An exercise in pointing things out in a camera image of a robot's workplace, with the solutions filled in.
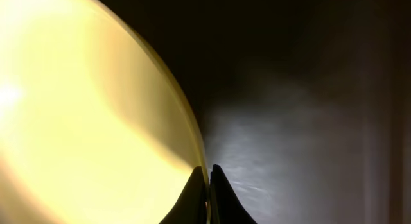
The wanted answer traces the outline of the yellow plate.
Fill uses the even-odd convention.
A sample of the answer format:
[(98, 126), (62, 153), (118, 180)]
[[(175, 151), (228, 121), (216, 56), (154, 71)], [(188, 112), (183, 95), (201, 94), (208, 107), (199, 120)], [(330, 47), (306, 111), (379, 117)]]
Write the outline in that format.
[(195, 168), (166, 64), (98, 0), (1, 0), (1, 222), (159, 223)]

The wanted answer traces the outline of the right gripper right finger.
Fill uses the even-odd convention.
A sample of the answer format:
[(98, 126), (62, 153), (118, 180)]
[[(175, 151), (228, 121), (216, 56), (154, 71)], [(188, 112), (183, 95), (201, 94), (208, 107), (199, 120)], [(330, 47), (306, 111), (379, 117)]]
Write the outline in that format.
[(211, 224), (256, 224), (244, 209), (223, 169), (214, 164), (210, 180)]

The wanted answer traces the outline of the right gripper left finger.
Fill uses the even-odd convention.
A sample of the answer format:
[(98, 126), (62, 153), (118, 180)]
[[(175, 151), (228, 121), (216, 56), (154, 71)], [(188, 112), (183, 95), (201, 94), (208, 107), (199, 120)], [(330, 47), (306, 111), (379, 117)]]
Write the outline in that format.
[(175, 205), (160, 224), (206, 224), (205, 184), (202, 168), (195, 167)]

